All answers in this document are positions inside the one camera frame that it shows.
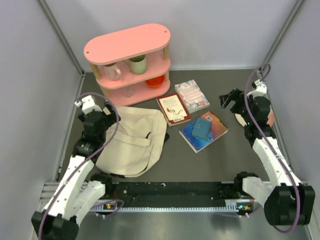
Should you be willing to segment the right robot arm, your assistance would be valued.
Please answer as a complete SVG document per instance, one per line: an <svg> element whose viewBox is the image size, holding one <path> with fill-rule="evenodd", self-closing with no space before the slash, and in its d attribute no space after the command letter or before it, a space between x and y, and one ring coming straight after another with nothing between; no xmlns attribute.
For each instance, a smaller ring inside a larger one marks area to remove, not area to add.
<svg viewBox="0 0 320 240"><path fill-rule="evenodd" d="M256 174L241 172L234 181L234 194L239 198L253 197L263 207L271 226L308 225L316 193L295 176L279 149L276 135L268 123L271 102L264 96L246 96L237 88L219 99L223 109L234 102L230 111L244 119L245 138L270 180L267 185Z"/></svg>

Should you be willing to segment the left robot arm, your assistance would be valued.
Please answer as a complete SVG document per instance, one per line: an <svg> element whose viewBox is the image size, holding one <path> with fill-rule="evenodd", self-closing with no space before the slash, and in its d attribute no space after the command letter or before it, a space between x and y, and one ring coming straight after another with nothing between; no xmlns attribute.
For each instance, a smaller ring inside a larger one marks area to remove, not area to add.
<svg viewBox="0 0 320 240"><path fill-rule="evenodd" d="M90 96L77 101L84 130L76 142L64 177L42 211L36 211L31 222L40 240L75 240L85 216L102 198L109 198L114 187L107 181L91 180L86 189L83 182L95 166L101 151L110 143L106 131L119 126L120 116L109 101L106 114Z"/></svg>

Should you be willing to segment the blue orange book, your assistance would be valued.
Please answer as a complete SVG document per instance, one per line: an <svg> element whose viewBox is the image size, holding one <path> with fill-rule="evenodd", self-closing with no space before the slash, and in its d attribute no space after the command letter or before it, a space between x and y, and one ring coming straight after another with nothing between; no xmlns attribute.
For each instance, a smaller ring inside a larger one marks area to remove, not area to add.
<svg viewBox="0 0 320 240"><path fill-rule="evenodd" d="M207 111L201 117L181 128L179 133L192 150L198 153L226 134L228 130L218 117Z"/></svg>

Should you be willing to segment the cream canvas backpack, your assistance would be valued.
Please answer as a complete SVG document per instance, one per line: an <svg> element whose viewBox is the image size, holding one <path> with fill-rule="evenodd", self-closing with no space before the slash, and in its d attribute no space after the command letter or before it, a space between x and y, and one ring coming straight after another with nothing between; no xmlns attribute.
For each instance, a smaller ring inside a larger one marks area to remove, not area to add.
<svg viewBox="0 0 320 240"><path fill-rule="evenodd" d="M167 122L157 109L118 106L117 112L118 130L95 165L108 174L136 178L160 160Z"/></svg>

